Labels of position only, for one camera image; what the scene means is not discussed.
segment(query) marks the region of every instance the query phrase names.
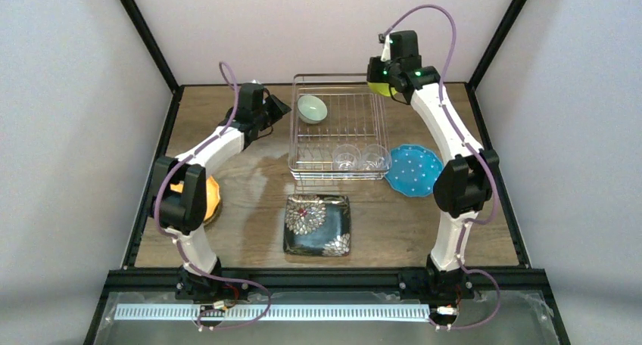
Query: silver rack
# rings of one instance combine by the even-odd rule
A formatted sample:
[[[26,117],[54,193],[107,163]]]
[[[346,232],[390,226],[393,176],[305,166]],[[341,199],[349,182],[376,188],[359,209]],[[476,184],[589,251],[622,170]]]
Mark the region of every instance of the silver rack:
[[[297,100],[315,95],[328,108],[328,116],[309,125],[298,116]],[[288,164],[297,180],[382,179],[389,169],[339,171],[332,168],[332,152],[339,145],[363,150],[381,145],[388,152],[384,98],[373,93],[365,74],[298,74],[292,84],[290,153]]]

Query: wooden surface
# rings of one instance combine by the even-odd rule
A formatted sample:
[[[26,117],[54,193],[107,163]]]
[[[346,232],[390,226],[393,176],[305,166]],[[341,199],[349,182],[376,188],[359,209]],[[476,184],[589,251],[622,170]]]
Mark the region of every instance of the wooden surface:
[[[270,86],[272,94],[290,103],[290,86]],[[479,139],[463,85],[447,87],[463,122]],[[172,131],[168,156],[187,151],[211,134],[232,106],[227,87],[190,87],[183,95]],[[415,111],[386,101],[390,147],[404,143],[437,151],[435,141]],[[274,133],[225,163],[214,178],[221,187],[220,217],[206,226],[209,242],[227,267],[398,267],[424,266],[437,236],[439,209],[433,197],[408,198],[385,180],[339,184],[296,182],[288,168],[289,117]],[[283,253],[285,199],[294,192],[346,194],[352,213],[352,246],[342,258],[291,256]],[[485,205],[480,217],[486,217]],[[502,213],[484,227],[475,226],[466,248],[471,266],[515,265],[506,220]],[[136,266],[180,266],[170,240],[161,237],[149,219]]]

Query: blue plate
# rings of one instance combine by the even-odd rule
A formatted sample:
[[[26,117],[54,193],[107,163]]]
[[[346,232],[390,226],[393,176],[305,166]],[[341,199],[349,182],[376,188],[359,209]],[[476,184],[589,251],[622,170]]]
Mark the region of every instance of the blue plate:
[[[408,197],[432,194],[432,186],[444,169],[435,152],[420,145],[401,145],[390,151],[392,165],[385,179]]]

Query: transparent cup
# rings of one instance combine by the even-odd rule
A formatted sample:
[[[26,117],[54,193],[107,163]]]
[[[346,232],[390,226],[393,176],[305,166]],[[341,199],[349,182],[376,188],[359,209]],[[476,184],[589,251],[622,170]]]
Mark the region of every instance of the transparent cup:
[[[380,145],[368,145],[361,152],[360,168],[366,171],[389,169],[390,153]]]
[[[340,145],[332,152],[332,169],[351,171],[359,168],[361,151],[353,145]]]

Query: white wall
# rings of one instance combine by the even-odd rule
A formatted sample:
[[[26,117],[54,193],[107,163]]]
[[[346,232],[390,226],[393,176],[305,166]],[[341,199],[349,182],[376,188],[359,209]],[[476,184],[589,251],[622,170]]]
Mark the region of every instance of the white wall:
[[[170,93],[118,0],[0,0],[0,343],[81,343]]]
[[[291,82],[296,73],[365,72],[381,54],[377,35],[404,12],[440,4],[458,23],[448,81],[468,81],[510,0],[136,0],[181,84],[223,82],[217,61],[239,79]],[[439,70],[450,25],[437,11],[408,17],[424,64]]]
[[[642,0],[529,0],[478,90],[573,343],[642,337]]]

